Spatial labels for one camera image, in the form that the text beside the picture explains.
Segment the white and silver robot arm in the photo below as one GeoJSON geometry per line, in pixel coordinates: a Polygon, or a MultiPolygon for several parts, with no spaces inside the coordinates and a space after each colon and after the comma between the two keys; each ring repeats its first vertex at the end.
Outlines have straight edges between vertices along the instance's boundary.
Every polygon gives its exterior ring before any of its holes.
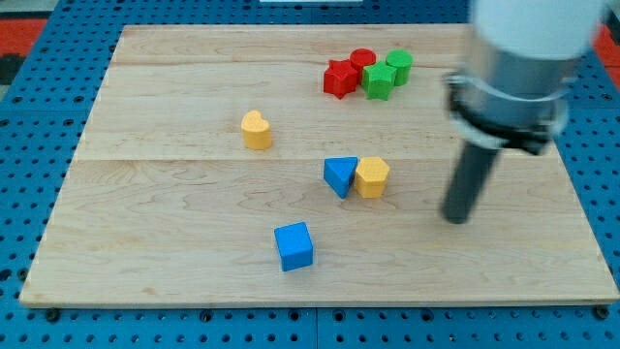
{"type": "Polygon", "coordinates": [[[567,94],[604,0],[475,0],[449,110],[464,153],[538,155],[568,119],[567,94]]]}

